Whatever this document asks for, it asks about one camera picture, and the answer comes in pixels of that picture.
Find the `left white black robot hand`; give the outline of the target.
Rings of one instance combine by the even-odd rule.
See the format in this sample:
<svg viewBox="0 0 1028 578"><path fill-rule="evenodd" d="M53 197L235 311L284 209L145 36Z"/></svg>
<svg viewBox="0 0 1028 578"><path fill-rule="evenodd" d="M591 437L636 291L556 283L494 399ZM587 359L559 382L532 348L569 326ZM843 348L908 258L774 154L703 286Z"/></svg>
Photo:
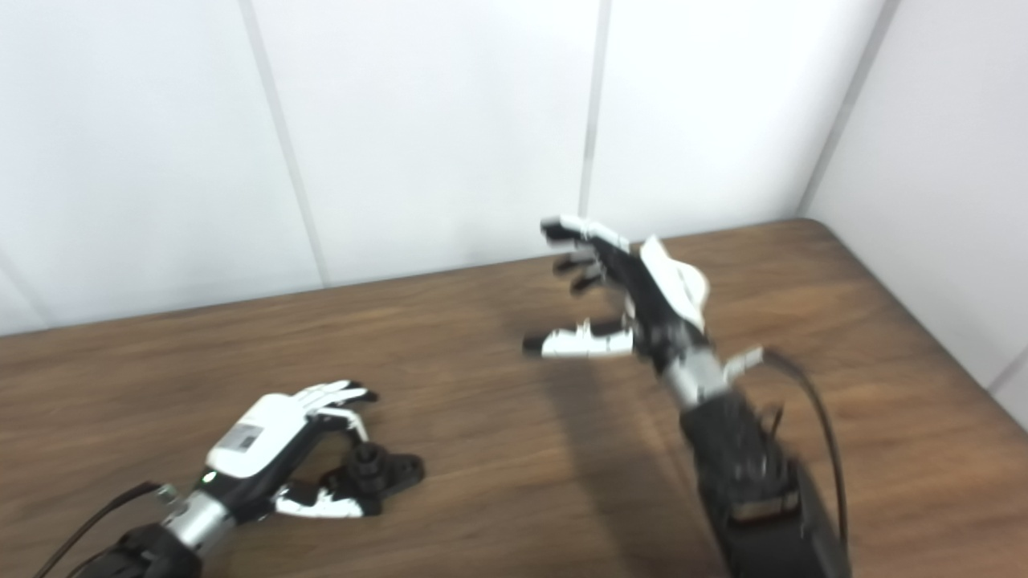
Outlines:
<svg viewBox="0 0 1028 578"><path fill-rule="evenodd" d="M297 489L291 476L330 432L356 443L369 437L356 403L375 392L356 381L309 385L294 394L265 394L229 428L206 458L197 487L220 502L236 523L268 515L360 519L381 514L378 503L324 486Z"/></svg>

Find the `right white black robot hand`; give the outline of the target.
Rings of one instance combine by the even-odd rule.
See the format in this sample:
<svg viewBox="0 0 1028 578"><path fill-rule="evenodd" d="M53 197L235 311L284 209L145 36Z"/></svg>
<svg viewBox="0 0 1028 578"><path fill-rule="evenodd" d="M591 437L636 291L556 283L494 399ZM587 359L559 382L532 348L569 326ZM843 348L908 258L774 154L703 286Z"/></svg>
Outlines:
<svg viewBox="0 0 1028 578"><path fill-rule="evenodd" d="M572 244L555 261L555 275L580 270L570 293L595 287L619 293L616 318L584 320L573 328L528 334L522 351L533 357L587 358L635 354L658 372L693 350L710 348L704 308L710 293L705 275L668 255L660 238L633 249L627 238L598 221L573 215L546 218L542 234L549 244Z"/></svg>

